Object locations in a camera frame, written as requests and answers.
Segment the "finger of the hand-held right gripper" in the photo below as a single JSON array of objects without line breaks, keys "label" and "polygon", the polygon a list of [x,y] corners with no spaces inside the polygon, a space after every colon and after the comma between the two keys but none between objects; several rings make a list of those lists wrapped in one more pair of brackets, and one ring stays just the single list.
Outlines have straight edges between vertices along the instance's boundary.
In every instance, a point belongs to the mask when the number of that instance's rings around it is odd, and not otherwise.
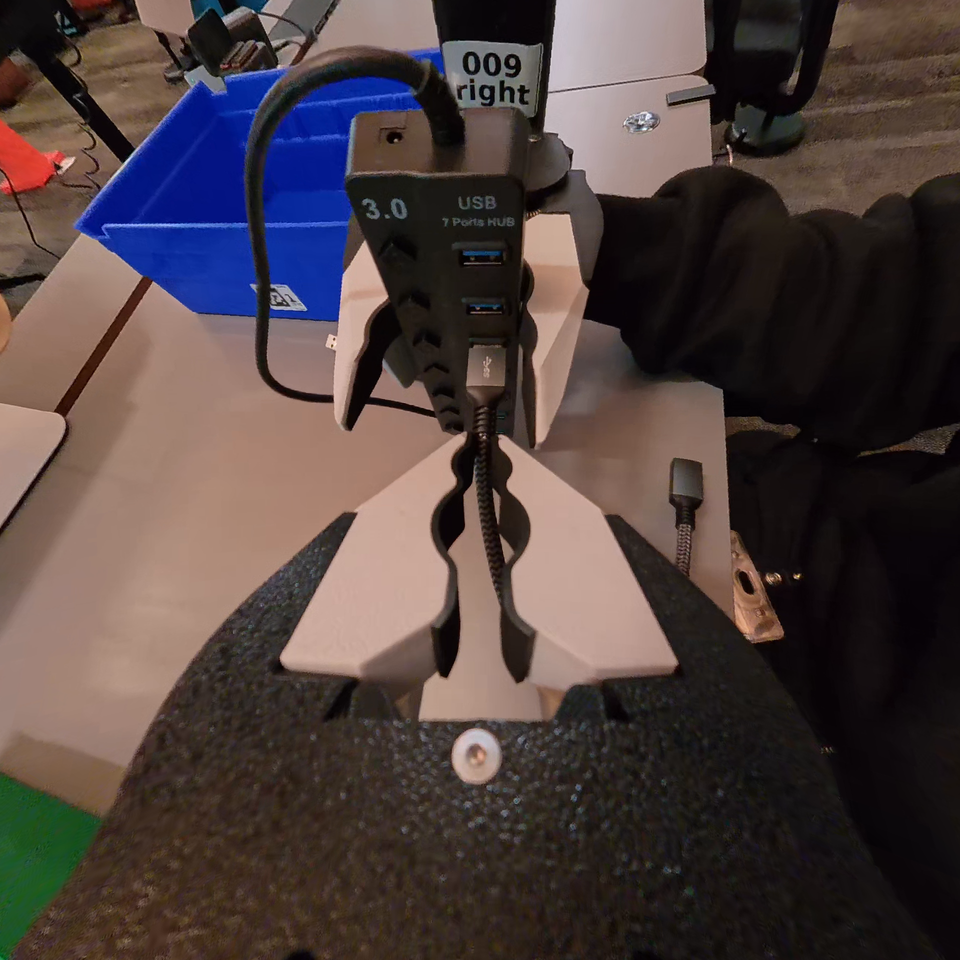
[{"label": "finger of the hand-held right gripper", "polygon": [[561,406],[589,290],[568,213],[540,213],[525,227],[533,286],[521,322],[521,395],[530,448],[540,447]]},{"label": "finger of the hand-held right gripper", "polygon": [[333,374],[333,410],[354,429],[378,384],[382,361],[400,327],[374,255],[354,254],[342,277]]}]

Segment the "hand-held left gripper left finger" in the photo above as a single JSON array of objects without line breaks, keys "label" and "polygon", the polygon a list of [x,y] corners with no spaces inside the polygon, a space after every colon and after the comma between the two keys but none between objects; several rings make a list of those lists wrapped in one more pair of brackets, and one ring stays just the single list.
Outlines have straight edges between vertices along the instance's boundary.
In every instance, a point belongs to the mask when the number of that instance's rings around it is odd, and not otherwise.
[{"label": "hand-held left gripper left finger", "polygon": [[282,667],[397,695],[450,676],[461,631],[450,546],[460,536],[458,436],[354,513],[280,654]]}]

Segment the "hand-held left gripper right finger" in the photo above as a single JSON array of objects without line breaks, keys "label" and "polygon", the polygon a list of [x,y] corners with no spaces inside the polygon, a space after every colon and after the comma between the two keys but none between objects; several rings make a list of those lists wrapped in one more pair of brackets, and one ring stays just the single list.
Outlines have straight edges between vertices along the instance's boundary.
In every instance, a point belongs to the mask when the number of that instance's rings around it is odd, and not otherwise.
[{"label": "hand-held left gripper right finger", "polygon": [[510,676],[566,693],[679,667],[607,516],[510,438],[493,455],[501,650]]}]

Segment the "person's right forearm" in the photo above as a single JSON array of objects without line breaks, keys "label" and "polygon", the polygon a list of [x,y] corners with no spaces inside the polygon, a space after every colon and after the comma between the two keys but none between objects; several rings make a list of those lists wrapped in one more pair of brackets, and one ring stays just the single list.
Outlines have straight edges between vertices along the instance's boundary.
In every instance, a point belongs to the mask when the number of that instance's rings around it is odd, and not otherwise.
[{"label": "person's right forearm", "polygon": [[646,375],[699,379],[734,416],[857,452],[958,425],[958,174],[861,215],[792,214],[719,166],[599,205],[584,315]]}]

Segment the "blue plastic bin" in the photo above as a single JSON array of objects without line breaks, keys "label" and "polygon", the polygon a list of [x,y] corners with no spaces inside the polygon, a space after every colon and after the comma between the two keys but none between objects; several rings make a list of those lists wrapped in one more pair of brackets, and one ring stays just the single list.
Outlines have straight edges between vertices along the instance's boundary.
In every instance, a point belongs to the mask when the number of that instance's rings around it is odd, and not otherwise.
[{"label": "blue plastic bin", "polygon": [[[256,276],[244,194],[250,127],[274,69],[199,83],[82,214],[77,229],[198,314],[253,316]],[[344,190],[361,113],[413,111],[409,86],[330,84],[278,128],[265,172],[271,317],[335,322],[352,208]]]}]

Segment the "black clamp device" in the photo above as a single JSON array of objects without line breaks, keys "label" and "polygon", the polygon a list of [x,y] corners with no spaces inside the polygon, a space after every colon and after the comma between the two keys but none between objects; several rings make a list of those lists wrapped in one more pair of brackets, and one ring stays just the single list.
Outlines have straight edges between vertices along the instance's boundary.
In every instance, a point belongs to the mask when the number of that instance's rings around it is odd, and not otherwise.
[{"label": "black clamp device", "polygon": [[151,29],[169,62],[163,71],[170,84],[198,82],[221,90],[224,78],[280,66],[281,42],[271,40],[274,2],[141,2],[150,8]]}]

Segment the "black office chair base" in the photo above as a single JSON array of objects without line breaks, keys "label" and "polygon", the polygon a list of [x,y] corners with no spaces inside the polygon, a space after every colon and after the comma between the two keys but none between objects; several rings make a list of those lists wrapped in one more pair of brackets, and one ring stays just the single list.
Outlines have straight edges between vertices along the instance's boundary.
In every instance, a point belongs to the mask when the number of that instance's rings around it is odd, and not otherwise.
[{"label": "black office chair base", "polygon": [[785,154],[807,132],[802,111],[817,90],[838,1],[706,1],[704,78],[712,125],[726,150]]}]

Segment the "person's black clothing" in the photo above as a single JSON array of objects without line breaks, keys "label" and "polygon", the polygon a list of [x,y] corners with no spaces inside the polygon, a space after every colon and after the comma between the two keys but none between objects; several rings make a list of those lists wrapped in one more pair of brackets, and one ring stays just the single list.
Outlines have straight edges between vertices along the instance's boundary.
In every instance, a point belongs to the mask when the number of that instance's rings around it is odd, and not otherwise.
[{"label": "person's black clothing", "polygon": [[763,656],[874,863],[958,958],[958,437],[856,455],[764,430],[726,449],[730,526],[784,631]]}]

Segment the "grey rounded side table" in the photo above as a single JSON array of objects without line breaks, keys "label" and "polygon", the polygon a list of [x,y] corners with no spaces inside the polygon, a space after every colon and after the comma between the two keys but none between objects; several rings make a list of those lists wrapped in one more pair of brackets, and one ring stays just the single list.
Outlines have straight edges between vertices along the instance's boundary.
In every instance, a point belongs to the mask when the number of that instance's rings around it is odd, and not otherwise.
[{"label": "grey rounded side table", "polygon": [[1,404],[1,527],[18,510],[66,435],[61,414]]}]

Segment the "black table leg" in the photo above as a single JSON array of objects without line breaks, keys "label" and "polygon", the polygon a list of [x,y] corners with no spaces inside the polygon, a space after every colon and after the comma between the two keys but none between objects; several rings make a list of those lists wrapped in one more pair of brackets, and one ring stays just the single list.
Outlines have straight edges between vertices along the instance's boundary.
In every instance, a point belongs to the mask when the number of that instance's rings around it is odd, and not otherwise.
[{"label": "black table leg", "polygon": [[119,162],[135,147],[95,101],[86,83],[60,57],[66,38],[56,19],[61,2],[2,1],[1,61],[19,52],[34,64],[51,87]]}]

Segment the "orange-red cloth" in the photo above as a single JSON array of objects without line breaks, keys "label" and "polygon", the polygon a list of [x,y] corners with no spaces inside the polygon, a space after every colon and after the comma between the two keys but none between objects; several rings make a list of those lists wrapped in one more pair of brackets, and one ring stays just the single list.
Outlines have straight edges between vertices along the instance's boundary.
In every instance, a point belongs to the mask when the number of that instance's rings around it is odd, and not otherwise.
[{"label": "orange-red cloth", "polygon": [[59,150],[42,152],[1,122],[1,190],[6,196],[44,188],[76,162]]}]

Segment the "green mat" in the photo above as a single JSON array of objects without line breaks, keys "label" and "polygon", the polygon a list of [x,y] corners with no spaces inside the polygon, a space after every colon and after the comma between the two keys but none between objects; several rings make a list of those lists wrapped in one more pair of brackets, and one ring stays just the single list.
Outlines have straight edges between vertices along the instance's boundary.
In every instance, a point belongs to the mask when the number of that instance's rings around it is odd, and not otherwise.
[{"label": "green mat", "polygon": [[10,958],[89,849],[101,819],[1,775],[1,957]]}]

